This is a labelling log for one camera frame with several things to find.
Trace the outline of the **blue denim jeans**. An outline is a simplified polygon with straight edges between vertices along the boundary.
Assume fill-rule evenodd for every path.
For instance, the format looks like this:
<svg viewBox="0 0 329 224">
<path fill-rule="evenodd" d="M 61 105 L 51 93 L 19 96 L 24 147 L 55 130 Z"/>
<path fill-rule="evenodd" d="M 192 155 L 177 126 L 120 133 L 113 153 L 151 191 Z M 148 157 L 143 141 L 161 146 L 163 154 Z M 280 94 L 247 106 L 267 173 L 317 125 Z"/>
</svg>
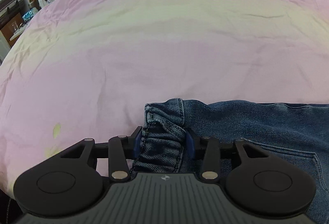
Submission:
<svg viewBox="0 0 329 224">
<path fill-rule="evenodd" d="M 147 104 L 131 172 L 198 172 L 201 160 L 186 152 L 187 132 L 224 144 L 245 139 L 306 171 L 316 183 L 307 216 L 328 223 L 328 105 L 182 99 Z"/>
</svg>

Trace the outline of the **pink floral bed sheet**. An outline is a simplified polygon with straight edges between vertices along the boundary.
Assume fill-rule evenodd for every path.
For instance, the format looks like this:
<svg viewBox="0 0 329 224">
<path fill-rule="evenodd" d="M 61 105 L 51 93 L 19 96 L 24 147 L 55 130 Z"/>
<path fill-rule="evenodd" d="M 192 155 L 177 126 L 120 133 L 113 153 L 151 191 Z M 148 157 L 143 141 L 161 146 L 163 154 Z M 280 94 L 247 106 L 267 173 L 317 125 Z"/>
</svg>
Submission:
<svg viewBox="0 0 329 224">
<path fill-rule="evenodd" d="M 1 189 L 144 105 L 328 103 L 328 0 L 56 0 L 1 64 Z"/>
</svg>

